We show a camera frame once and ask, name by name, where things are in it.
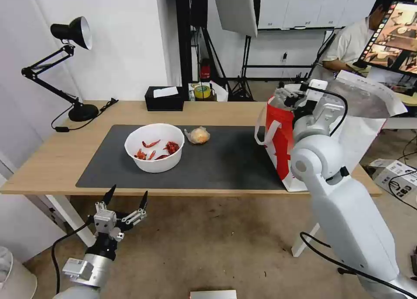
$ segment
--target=bag handle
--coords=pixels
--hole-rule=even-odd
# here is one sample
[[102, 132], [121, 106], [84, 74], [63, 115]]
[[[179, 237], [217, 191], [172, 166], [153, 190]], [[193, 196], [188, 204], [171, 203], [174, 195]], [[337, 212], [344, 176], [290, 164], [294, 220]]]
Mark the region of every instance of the bag handle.
[[266, 145], [266, 144], [271, 143], [277, 129], [281, 128], [281, 123], [278, 122], [277, 120], [274, 120], [271, 123], [271, 126], [268, 129], [268, 132], [265, 133], [264, 141], [261, 141], [258, 138], [258, 132], [259, 132], [259, 127], [261, 125], [261, 120], [262, 120], [262, 116], [264, 114], [264, 111], [265, 111], [265, 107], [262, 108], [261, 113], [259, 114], [258, 120], [256, 122], [256, 126], [255, 126], [255, 141], [257, 142], [258, 145]]

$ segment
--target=person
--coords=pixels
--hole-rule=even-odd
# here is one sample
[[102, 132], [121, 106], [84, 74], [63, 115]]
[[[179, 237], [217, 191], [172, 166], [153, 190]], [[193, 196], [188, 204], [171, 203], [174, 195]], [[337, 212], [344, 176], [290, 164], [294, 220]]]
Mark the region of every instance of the person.
[[414, 0], [377, 0], [374, 10], [365, 19], [339, 31], [334, 41], [321, 57], [324, 68], [333, 72], [354, 71], [349, 65], [361, 56], [393, 2], [414, 3]]

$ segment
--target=desk lamp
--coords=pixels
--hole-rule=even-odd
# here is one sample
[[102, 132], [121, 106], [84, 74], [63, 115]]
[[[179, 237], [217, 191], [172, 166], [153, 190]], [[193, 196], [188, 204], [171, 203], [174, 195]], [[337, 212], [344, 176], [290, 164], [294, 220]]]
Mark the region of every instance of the desk lamp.
[[[28, 78], [29, 80], [32, 80], [40, 86], [50, 90], [52, 93], [58, 95], [59, 97], [69, 101], [73, 105], [73, 108], [68, 113], [68, 117], [71, 121], [82, 122], [97, 117], [99, 110], [96, 106], [83, 104], [79, 101], [78, 97], [58, 90], [57, 88], [39, 79], [38, 77], [39, 74], [74, 55], [75, 46], [70, 43], [70, 40], [82, 48], [88, 50], [92, 48], [93, 40], [87, 20], [84, 17], [78, 17], [71, 21], [69, 25], [54, 23], [51, 25], [51, 33], [54, 37], [60, 39], [64, 46], [55, 53], [45, 57], [37, 63], [34, 63], [32, 66], [23, 68], [22, 75], [25, 78]], [[66, 56], [53, 63], [44, 64], [45, 61], [60, 54], [61, 52], [65, 52]]]

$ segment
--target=yellow tape roll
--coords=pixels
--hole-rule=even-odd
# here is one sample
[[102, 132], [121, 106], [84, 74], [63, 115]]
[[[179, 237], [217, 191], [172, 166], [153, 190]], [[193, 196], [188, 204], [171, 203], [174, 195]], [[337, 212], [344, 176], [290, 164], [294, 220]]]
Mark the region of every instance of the yellow tape roll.
[[201, 88], [201, 85], [198, 85], [194, 88], [194, 95], [198, 99], [206, 99], [209, 98], [211, 95], [210, 87], [203, 85], [203, 88]]

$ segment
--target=lamp arm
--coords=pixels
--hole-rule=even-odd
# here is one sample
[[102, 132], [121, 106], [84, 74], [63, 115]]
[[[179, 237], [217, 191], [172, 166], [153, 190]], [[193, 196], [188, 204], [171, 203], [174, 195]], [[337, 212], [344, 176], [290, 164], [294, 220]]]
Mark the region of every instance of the lamp arm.
[[[46, 83], [45, 81], [38, 78], [39, 74], [41, 74], [44, 71], [58, 65], [59, 63], [63, 62], [64, 60], [72, 57], [74, 55], [74, 48], [75, 47], [70, 45], [70, 44], [64, 45], [63, 47], [61, 47], [56, 52], [52, 53], [51, 55], [49, 55], [49, 56], [47, 56], [43, 59], [41, 59], [37, 63], [34, 63], [33, 65], [31, 65], [29, 67], [23, 68], [22, 69], [22, 75], [25, 78], [27, 78], [29, 80], [32, 80], [33, 82], [39, 84], [40, 86], [43, 86], [44, 88], [50, 90], [52, 93], [58, 95], [59, 97], [65, 99], [66, 101], [72, 103], [74, 106], [82, 105], [82, 103], [79, 102], [78, 97], [72, 97], [72, 96], [68, 95], [67, 93], [65, 93], [64, 91], [61, 91], [61, 90], [53, 87], [49, 83]], [[60, 54], [61, 52], [66, 52], [67, 55], [64, 56], [63, 58], [53, 62], [53, 63], [42, 65], [43, 62], [45, 62], [45, 61], [49, 60], [50, 58]]]

